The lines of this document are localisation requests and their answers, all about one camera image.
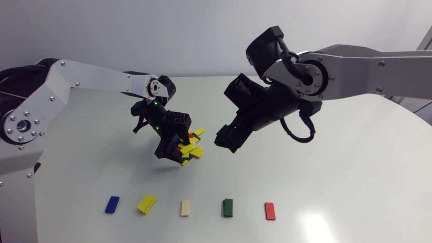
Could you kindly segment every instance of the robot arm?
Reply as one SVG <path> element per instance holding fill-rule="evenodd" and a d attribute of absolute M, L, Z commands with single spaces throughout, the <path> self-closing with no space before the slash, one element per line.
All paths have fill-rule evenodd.
<path fill-rule="evenodd" d="M 364 93 L 432 98 L 432 51 L 380 52 L 333 45 L 297 55 L 288 50 L 275 26 L 256 38 L 246 55 L 270 86 L 264 88 L 240 74 L 225 90 L 238 111 L 233 122 L 219 130 L 215 144 L 233 153 L 253 131 L 278 120 L 296 141 L 310 142 L 315 134 L 310 117 L 321 109 L 322 100 Z M 297 110 L 310 129 L 308 138 L 296 137 L 285 123 L 284 117 Z"/>

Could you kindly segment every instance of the green block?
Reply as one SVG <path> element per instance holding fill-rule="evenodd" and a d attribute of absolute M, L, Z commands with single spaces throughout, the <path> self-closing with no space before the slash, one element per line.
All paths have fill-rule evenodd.
<path fill-rule="evenodd" d="M 223 200 L 223 216 L 232 217 L 232 199 Z"/>

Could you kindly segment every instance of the yellow block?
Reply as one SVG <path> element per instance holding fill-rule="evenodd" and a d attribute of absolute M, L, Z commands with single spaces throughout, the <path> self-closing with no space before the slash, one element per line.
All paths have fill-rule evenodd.
<path fill-rule="evenodd" d="M 181 166 L 185 166 L 185 165 L 187 165 L 187 163 L 189 163 L 189 161 L 185 160 L 185 161 L 183 161 L 183 163 L 181 163 Z"/>
<path fill-rule="evenodd" d="M 195 156 L 197 158 L 200 158 L 204 153 L 204 149 L 202 149 L 200 146 L 197 145 L 197 149 L 194 149 L 190 152 L 192 156 Z"/>
<path fill-rule="evenodd" d="M 143 214 L 147 214 L 152 208 L 153 204 L 155 204 L 156 198 L 147 194 L 143 200 L 138 204 L 137 209 L 140 210 Z"/>
<path fill-rule="evenodd" d="M 189 153 L 192 150 L 194 150 L 194 147 L 192 144 L 185 146 L 184 148 L 180 149 L 181 154 Z"/>
<path fill-rule="evenodd" d="M 204 130 L 204 128 L 200 128 L 196 131 L 194 131 L 194 134 L 196 134 L 197 136 L 200 136 L 201 134 L 203 134 L 206 130 Z"/>

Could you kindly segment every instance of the wooden block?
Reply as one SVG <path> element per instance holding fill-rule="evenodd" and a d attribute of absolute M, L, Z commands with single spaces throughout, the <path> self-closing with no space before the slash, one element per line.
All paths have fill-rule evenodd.
<path fill-rule="evenodd" d="M 137 209 L 140 210 L 143 214 L 147 214 L 152 208 L 153 204 L 155 204 L 156 198 L 152 195 L 147 194 L 138 204 Z"/>
<path fill-rule="evenodd" d="M 105 213 L 113 214 L 117 208 L 118 200 L 120 200 L 120 197 L 111 197 L 105 209 Z"/>
<path fill-rule="evenodd" d="M 194 150 L 194 147 L 192 144 L 185 146 L 184 148 L 180 149 L 181 154 L 189 153 L 192 150 Z"/>
<path fill-rule="evenodd" d="M 276 214 L 274 213 L 274 204 L 272 202 L 264 203 L 266 207 L 267 220 L 276 220 Z"/>
<path fill-rule="evenodd" d="M 206 130 L 204 130 L 204 128 L 200 128 L 196 131 L 193 132 L 194 135 L 199 136 L 201 134 L 203 134 Z"/>
<path fill-rule="evenodd" d="M 189 205 L 191 204 L 190 200 L 183 200 L 181 202 L 181 215 L 184 216 L 189 216 Z"/>
<path fill-rule="evenodd" d="M 184 160 L 183 163 L 181 163 L 181 166 L 186 166 L 189 163 L 188 160 Z"/>
<path fill-rule="evenodd" d="M 223 200 L 223 216 L 232 217 L 232 199 Z"/>

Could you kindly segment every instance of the red block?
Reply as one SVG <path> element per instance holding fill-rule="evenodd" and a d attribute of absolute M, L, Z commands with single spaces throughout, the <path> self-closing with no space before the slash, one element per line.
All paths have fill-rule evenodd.
<path fill-rule="evenodd" d="M 276 214 L 274 213 L 274 205 L 272 202 L 266 202 L 266 216 L 267 220 L 276 220 Z"/>

